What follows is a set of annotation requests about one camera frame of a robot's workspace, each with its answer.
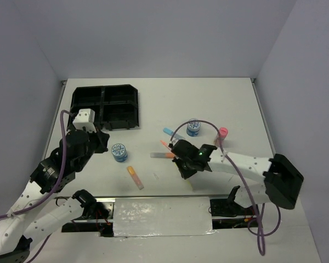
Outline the thin orange highlighter pen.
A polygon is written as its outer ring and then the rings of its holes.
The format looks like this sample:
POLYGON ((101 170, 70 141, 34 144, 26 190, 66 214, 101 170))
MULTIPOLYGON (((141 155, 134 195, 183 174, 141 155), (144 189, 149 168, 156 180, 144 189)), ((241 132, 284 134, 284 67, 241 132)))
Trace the thin orange highlighter pen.
POLYGON ((171 151, 171 148, 167 145, 166 142, 164 142, 163 140, 160 140, 160 142, 165 148, 167 148, 169 151, 171 151))

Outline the thin yellow highlighter pen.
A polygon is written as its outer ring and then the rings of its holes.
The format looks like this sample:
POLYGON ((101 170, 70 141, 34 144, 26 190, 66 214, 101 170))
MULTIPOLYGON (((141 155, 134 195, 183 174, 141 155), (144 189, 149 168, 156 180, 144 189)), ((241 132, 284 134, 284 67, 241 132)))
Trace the thin yellow highlighter pen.
POLYGON ((181 178, 188 183, 191 190, 194 191, 194 187, 190 180, 188 179, 188 174, 191 172, 191 169, 186 165, 186 163, 178 158, 174 158, 172 162, 177 166, 181 178))

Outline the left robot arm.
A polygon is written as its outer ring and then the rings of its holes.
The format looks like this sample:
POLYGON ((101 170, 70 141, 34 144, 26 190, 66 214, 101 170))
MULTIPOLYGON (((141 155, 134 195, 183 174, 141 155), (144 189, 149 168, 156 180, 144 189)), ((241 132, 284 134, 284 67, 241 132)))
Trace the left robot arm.
POLYGON ((24 262, 42 239, 74 219, 104 219, 108 209, 86 190, 76 191, 65 203, 38 218, 45 204, 75 179, 95 153, 108 151, 110 136, 101 131, 72 130, 59 147, 42 160, 23 193, 5 216, 0 216, 0 262, 24 262))

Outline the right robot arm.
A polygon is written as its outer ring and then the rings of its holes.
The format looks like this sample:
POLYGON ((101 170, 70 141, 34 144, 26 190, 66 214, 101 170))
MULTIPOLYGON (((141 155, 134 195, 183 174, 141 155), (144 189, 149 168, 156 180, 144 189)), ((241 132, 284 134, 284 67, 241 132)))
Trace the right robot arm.
POLYGON ((296 206, 304 176, 284 155, 253 157, 209 144, 196 147, 186 140, 178 140, 169 148, 184 180, 199 171, 228 173, 240 178, 242 186, 233 187, 227 202, 233 214, 240 214, 253 204, 272 203, 286 210, 296 206))

